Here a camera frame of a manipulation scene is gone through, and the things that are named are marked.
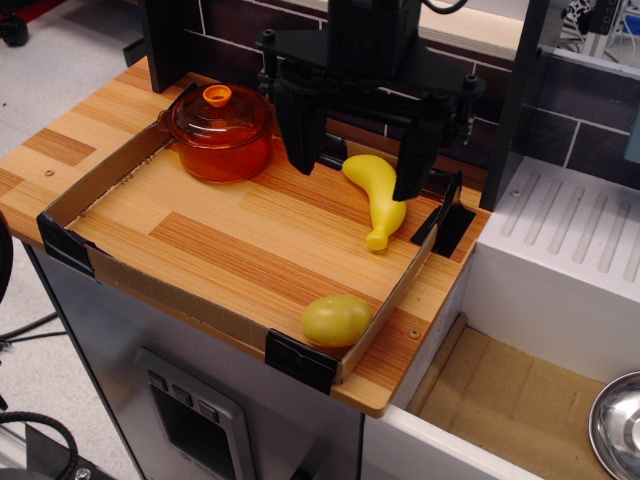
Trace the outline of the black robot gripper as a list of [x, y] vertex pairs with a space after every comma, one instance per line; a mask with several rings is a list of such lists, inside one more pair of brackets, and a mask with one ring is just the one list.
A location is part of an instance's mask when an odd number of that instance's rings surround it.
[[466, 141], [485, 83], [431, 52], [424, 9], [448, 16], [464, 2], [331, 1], [316, 30], [263, 31], [261, 85], [274, 103], [289, 162], [310, 175], [329, 112], [403, 129], [393, 199], [417, 197], [441, 148]]

